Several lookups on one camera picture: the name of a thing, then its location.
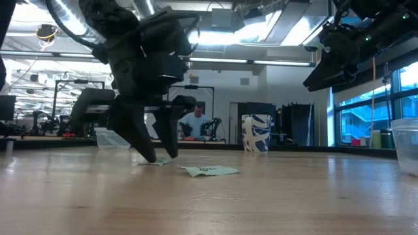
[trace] glass window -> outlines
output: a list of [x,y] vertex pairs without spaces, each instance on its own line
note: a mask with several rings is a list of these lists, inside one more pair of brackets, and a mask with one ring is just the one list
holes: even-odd
[[[386,89],[387,89],[387,94],[390,95],[391,94],[391,85],[387,84]],[[359,95],[357,97],[354,97],[352,99],[341,102],[340,106],[345,106],[345,105],[348,105],[348,104],[355,104],[357,102],[371,100],[372,95],[373,95],[373,91],[369,91],[367,93],[364,93],[364,94]],[[385,95],[386,95],[385,94],[385,86],[381,86],[381,87],[376,88],[374,90],[374,98],[383,97]]]
[[[374,105],[373,130],[387,129],[388,113],[386,102]],[[372,105],[360,106],[342,110],[341,112],[341,141],[351,143],[352,139],[370,137],[372,121]]]
[[400,71],[401,91],[407,91],[418,88],[418,62],[404,67]]
[[418,95],[402,98],[402,117],[418,118]]

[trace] computer monitor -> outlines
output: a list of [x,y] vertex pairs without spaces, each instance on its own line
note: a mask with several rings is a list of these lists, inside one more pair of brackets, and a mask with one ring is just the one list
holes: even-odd
[[13,121],[15,95],[0,95],[0,120]]

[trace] paper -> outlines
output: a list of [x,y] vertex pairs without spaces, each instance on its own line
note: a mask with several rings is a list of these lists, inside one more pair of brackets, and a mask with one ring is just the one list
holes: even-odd
[[230,167],[224,166],[204,166],[204,167],[184,167],[179,166],[180,169],[184,169],[189,172],[191,177],[195,177],[198,175],[205,175],[205,176],[222,176],[226,174],[235,174],[239,173],[240,171]]
[[139,163],[139,165],[156,165],[156,166],[162,166],[164,164],[167,164],[171,159],[168,157],[157,157],[156,162],[154,163]]

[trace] clear plastic container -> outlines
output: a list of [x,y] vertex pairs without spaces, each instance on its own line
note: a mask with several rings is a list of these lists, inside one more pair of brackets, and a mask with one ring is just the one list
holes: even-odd
[[124,140],[114,131],[106,128],[94,128],[97,137],[97,145],[100,149],[129,149],[130,143]]
[[418,176],[418,118],[395,120],[391,126],[401,169]]

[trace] blue and white cup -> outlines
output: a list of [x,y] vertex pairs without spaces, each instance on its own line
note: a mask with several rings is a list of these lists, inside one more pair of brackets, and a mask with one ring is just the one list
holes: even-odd
[[242,141],[245,151],[265,153],[270,143],[272,117],[264,114],[242,116]]

